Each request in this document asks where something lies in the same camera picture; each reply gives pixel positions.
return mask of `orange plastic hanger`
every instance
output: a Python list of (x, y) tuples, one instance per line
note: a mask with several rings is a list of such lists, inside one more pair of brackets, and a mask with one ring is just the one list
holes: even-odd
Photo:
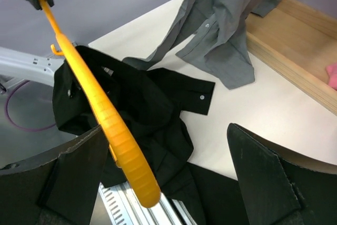
[(141, 149), (131, 135), (121, 116), (85, 64), (75, 47), (61, 32), (46, 0), (39, 0), (54, 32), (61, 52), (80, 83), (92, 111), (109, 141), (110, 151), (133, 188), (139, 202), (146, 208), (153, 207), (160, 200), (160, 188)]

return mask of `wooden edge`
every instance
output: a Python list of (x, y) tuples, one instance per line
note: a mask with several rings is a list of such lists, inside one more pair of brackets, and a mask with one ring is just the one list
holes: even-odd
[(247, 32), (249, 52), (337, 115), (337, 91)]
[(277, 8), (337, 40), (337, 19), (297, 0), (282, 0)]

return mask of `gray fabric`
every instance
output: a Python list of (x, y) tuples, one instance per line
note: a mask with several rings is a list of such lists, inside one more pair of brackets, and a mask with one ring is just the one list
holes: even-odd
[(127, 57), (123, 62), (147, 70), (195, 33), (178, 57), (218, 77), (228, 89), (252, 83), (254, 68), (247, 52), (245, 19), (253, 10), (266, 15), (279, 1), (184, 0), (162, 44), (144, 60)]

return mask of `table surface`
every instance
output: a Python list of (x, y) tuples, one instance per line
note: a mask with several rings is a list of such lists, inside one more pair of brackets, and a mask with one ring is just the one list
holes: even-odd
[[(169, 30), (182, 0), (172, 0), (93, 41), (90, 46), (117, 59), (146, 58)], [(188, 40), (153, 68), (164, 67), (216, 83), (209, 114), (183, 112), (194, 144), (190, 162), (236, 178), (226, 139), (229, 123), (312, 158), (337, 164), (337, 117), (250, 54), (253, 84), (229, 91), (220, 80), (175, 56)]]

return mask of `shirt sleeve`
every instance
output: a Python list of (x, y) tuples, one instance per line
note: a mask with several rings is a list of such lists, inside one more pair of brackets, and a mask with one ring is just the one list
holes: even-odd
[(146, 75), (171, 99), (180, 102), (184, 111), (207, 115), (215, 83), (159, 68)]

